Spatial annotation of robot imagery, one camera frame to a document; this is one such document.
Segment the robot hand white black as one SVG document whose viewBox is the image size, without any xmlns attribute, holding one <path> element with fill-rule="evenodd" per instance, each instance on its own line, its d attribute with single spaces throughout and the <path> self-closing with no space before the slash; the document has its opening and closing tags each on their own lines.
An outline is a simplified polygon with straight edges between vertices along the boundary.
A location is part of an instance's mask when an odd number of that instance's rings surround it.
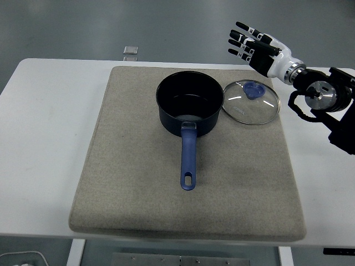
<svg viewBox="0 0 355 266">
<path fill-rule="evenodd" d="M 241 22 L 236 22 L 236 26 L 245 33 L 231 30 L 229 43 L 234 47 L 228 52 L 247 62 L 259 74 L 290 85 L 291 75 L 297 69 L 306 68 L 301 60 L 292 56 L 290 48 L 276 38 Z"/>
</svg>

